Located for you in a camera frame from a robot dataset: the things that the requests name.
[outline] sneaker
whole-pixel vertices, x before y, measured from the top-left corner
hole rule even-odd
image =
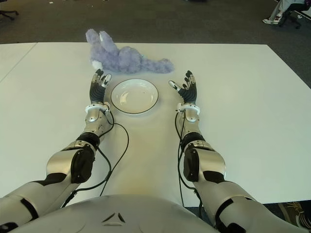
[[[285,221],[311,231],[311,221],[305,216],[299,202],[278,203]]]
[[[311,220],[309,220],[306,216],[305,213],[300,213],[298,218],[297,218],[297,224],[298,227],[303,227],[307,230],[309,230],[309,232],[311,231]]]
[[[269,20],[268,18],[263,19],[262,22],[264,22],[266,24],[273,24],[273,21]]]
[[[273,24],[278,24],[281,21],[282,16],[283,16],[282,14],[277,14],[272,23]]]

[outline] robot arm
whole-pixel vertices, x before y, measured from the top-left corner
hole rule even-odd
[[[209,220],[221,233],[304,232],[273,215],[238,184],[225,180],[225,161],[199,130],[200,109],[195,105],[196,82],[188,71],[181,88],[169,81],[184,99],[176,118],[181,150],[185,153],[184,176],[197,189]]]
[[[96,149],[111,118],[109,103],[103,103],[111,75],[102,77],[103,73],[97,70],[92,79],[84,131],[49,159],[46,179],[26,183],[0,199],[0,232],[9,232],[59,209],[91,176]]]

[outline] white tabletop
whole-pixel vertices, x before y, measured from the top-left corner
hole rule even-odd
[[[180,203],[174,116],[181,98],[168,81],[182,83],[189,69],[198,83],[200,129],[224,157],[226,180],[263,203],[311,199],[311,91],[268,46],[118,44],[125,45],[152,59],[169,58],[176,70],[112,73],[106,100],[115,85],[131,78],[151,81],[159,100],[139,116],[112,108],[129,132],[130,146],[105,194],[147,194]],[[0,179],[0,196],[44,179],[50,156],[83,130],[94,73],[88,59],[87,43],[38,43],[0,83],[0,177],[6,178]],[[100,147],[115,164],[125,145],[125,133],[115,126]],[[106,172],[97,154],[92,177],[80,187],[98,183]],[[100,188],[79,193],[71,203],[99,193]],[[183,194],[187,206],[198,204],[191,191]]]
[[[34,46],[35,43],[0,45],[0,82]]]

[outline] purple stuffed bunny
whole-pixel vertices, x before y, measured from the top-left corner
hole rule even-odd
[[[108,69],[125,74],[140,71],[170,73],[174,70],[174,65],[168,59],[152,61],[134,48],[126,46],[118,49],[106,32],[100,32],[98,35],[96,31],[89,29],[86,39],[92,45],[90,60],[95,69]]]

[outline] plate rim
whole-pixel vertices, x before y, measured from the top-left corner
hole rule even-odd
[[[124,112],[124,113],[127,113],[127,114],[140,114],[140,113],[144,113],[144,112],[147,112],[147,111],[149,111],[150,109],[152,109],[152,108],[155,106],[155,104],[157,103],[158,99],[159,99],[159,90],[157,89],[156,85],[154,85],[154,84],[153,84],[152,82],[150,82],[149,80],[145,80],[145,79],[136,79],[136,80],[144,80],[144,81],[147,81],[147,82],[151,83],[152,86],[155,87],[156,92],[157,92],[156,101],[155,101],[155,103],[154,103],[149,109],[147,109],[147,110],[145,110],[145,111],[142,111],[142,112],[139,112],[139,113],[129,113],[129,112],[126,112],[126,111],[121,110],[120,108],[118,108],[118,107],[113,103],[113,101],[112,101],[112,92],[113,92],[113,90],[114,90],[119,84],[121,84],[122,82],[129,81],[129,80],[133,80],[133,79],[126,79],[126,80],[123,80],[123,81],[119,82],[117,85],[115,85],[115,87],[111,90],[110,99],[111,99],[111,102],[112,102],[113,106],[115,106],[115,108],[118,109],[118,110],[120,110],[121,112]]]

